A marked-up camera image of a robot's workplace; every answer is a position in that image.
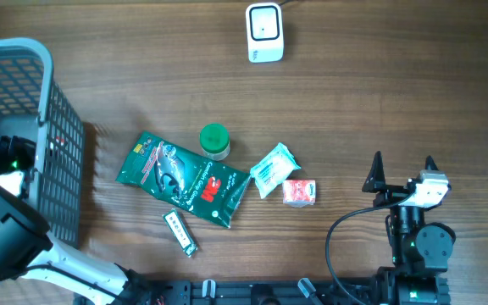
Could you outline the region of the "red tissue pack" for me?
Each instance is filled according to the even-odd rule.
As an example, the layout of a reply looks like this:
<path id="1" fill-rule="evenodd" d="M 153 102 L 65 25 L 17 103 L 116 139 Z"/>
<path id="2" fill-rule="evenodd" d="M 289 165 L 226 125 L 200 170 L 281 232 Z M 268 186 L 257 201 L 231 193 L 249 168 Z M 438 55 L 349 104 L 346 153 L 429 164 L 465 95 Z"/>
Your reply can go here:
<path id="1" fill-rule="evenodd" d="M 283 203 L 294 208 L 314 205 L 317 186 L 315 180 L 285 180 L 282 183 Z"/>

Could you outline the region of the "teal wet wipes pack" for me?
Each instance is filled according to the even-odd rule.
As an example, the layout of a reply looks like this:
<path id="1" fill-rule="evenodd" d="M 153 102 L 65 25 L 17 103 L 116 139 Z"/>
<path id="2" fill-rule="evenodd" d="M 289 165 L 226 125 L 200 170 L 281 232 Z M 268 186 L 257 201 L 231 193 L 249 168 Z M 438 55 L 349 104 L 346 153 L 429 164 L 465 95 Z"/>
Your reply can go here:
<path id="1" fill-rule="evenodd" d="M 261 199 L 265 199 L 290 174 L 299 170 L 294 155 L 288 147 L 279 142 L 258 164 L 250 169 Z"/>

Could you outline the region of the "green lid jar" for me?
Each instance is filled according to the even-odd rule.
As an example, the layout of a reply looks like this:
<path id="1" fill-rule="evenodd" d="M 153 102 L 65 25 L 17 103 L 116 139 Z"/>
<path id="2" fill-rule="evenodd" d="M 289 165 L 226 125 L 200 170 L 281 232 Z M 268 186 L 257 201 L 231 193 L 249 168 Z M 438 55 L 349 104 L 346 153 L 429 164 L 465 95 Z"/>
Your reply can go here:
<path id="1" fill-rule="evenodd" d="M 205 125 L 199 135 L 203 155 L 214 161 L 221 161 L 230 153 L 230 134 L 219 123 Z"/>

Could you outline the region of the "green 3M gloves package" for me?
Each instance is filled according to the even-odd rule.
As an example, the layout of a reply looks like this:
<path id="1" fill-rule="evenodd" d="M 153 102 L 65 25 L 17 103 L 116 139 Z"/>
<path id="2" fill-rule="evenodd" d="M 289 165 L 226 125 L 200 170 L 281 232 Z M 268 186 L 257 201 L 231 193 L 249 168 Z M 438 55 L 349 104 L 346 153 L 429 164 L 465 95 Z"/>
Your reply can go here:
<path id="1" fill-rule="evenodd" d="M 225 228 L 252 177 L 221 162 L 143 132 L 116 180 Z"/>

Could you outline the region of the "green white candy bar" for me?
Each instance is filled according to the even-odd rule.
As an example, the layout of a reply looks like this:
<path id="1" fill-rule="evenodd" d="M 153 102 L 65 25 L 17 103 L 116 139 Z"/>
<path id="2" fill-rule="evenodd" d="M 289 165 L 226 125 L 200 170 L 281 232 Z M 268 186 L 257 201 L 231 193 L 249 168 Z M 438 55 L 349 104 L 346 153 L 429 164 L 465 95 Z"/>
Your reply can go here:
<path id="1" fill-rule="evenodd" d="M 191 258 L 198 250 L 198 246 L 191 237 L 177 210 L 175 208 L 171 209 L 163 216 L 163 220 L 178 241 L 183 253 L 188 258 Z"/>

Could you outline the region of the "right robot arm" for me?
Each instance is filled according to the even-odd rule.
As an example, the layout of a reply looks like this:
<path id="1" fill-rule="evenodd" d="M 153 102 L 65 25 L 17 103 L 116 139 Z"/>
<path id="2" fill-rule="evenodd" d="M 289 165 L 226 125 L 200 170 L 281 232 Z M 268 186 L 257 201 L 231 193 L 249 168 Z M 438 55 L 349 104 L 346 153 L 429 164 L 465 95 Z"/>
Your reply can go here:
<path id="1" fill-rule="evenodd" d="M 441 205 L 451 190 L 434 159 L 425 159 L 418 176 L 404 186 L 386 183 L 381 152 L 376 152 L 362 191 L 375 194 L 373 206 L 388 208 L 385 218 L 393 266 L 378 268 L 369 299 L 373 304 L 449 305 L 447 280 L 456 234 L 449 226 L 427 223 L 424 214 Z"/>

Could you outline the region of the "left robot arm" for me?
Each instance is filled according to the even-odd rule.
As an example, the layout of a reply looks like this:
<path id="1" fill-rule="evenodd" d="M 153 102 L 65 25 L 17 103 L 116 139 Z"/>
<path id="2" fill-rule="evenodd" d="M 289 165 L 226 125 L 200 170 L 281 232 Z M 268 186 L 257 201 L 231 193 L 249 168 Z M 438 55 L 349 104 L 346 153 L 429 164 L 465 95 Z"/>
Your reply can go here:
<path id="1" fill-rule="evenodd" d="M 92 304 L 151 304 L 159 295 L 136 271 L 58 239 L 37 210 L 0 186 L 0 282 L 18 278 L 46 281 Z"/>

